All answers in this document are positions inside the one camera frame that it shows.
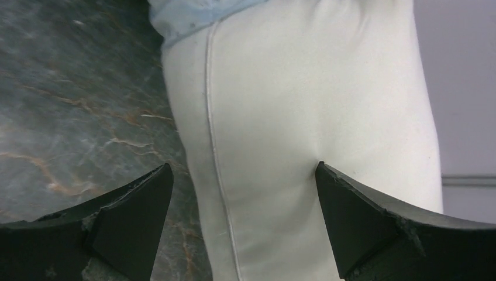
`white wall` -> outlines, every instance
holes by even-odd
[[[496,174],[496,0],[415,0],[444,174]]]
[[[447,215],[496,224],[496,188],[449,187],[444,201]]]

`marble floor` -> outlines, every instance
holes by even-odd
[[[175,189],[152,280],[211,280],[160,44],[145,0],[0,1],[0,223],[169,162]]]

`leg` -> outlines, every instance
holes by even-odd
[[[320,160],[442,211],[412,1],[270,0],[163,64],[215,281],[339,280]]]

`white fabric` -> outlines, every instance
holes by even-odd
[[[148,0],[151,25],[164,48],[228,15],[266,0]]]
[[[442,212],[412,6],[270,0],[164,53],[214,281],[339,280],[320,160]]]

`person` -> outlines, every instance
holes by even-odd
[[[214,281],[339,280],[323,160],[441,213],[413,0],[150,0]]]

